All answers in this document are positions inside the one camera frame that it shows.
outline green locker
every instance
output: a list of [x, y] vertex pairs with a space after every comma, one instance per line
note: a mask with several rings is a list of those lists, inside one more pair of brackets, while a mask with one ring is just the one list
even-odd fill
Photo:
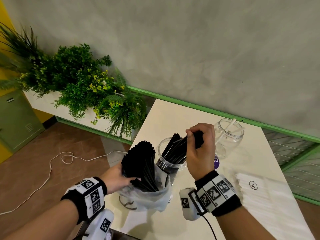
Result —
[[0, 97], [0, 141], [16, 152], [45, 128], [19, 90]]

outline person's left hand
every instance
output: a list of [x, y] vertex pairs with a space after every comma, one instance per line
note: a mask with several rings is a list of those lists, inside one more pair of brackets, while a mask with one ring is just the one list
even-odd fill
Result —
[[104, 174], [100, 176], [100, 179], [106, 184], [108, 195], [112, 194], [121, 188], [130, 185], [131, 180], [137, 179], [136, 177], [125, 177], [122, 175], [122, 165], [119, 162], [117, 165], [109, 168]]

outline brown floor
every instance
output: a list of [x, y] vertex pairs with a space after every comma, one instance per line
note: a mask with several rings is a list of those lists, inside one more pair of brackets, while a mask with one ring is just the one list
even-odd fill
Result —
[[[13, 210], [39, 188], [48, 177], [49, 161], [64, 151], [86, 160], [105, 154], [100, 136], [62, 123], [54, 124], [0, 164], [0, 213]], [[51, 176], [43, 188], [14, 212], [0, 216], [0, 239], [54, 206], [74, 183], [100, 175], [108, 168], [106, 157], [88, 162], [74, 159], [71, 165], [66, 165], [58, 156], [52, 161]], [[315, 239], [320, 240], [320, 206], [297, 202]], [[69, 240], [75, 237], [78, 228]]]

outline purple sticker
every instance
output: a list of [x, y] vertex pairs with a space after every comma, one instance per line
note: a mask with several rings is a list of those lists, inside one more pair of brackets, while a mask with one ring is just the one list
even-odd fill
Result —
[[217, 155], [214, 155], [214, 169], [217, 169], [220, 165], [219, 158]]

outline transparent jar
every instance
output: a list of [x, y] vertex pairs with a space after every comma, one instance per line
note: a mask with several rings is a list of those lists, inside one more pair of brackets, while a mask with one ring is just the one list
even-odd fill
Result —
[[158, 157], [159, 160], [157, 161], [156, 165], [163, 170], [164, 172], [170, 174], [171, 178], [174, 178], [176, 173], [179, 170], [182, 170], [182, 167], [185, 166], [187, 164], [187, 162], [185, 161], [182, 164], [173, 164], [168, 162], [166, 159], [164, 159], [162, 157], [162, 153], [165, 150], [166, 146], [168, 145], [169, 141], [171, 140], [171, 137], [163, 139], [160, 144], [158, 145]]
[[231, 123], [231, 119], [222, 119], [214, 125], [216, 134], [216, 155], [219, 159], [224, 159], [240, 144], [245, 129], [238, 123], [234, 122], [226, 131]]

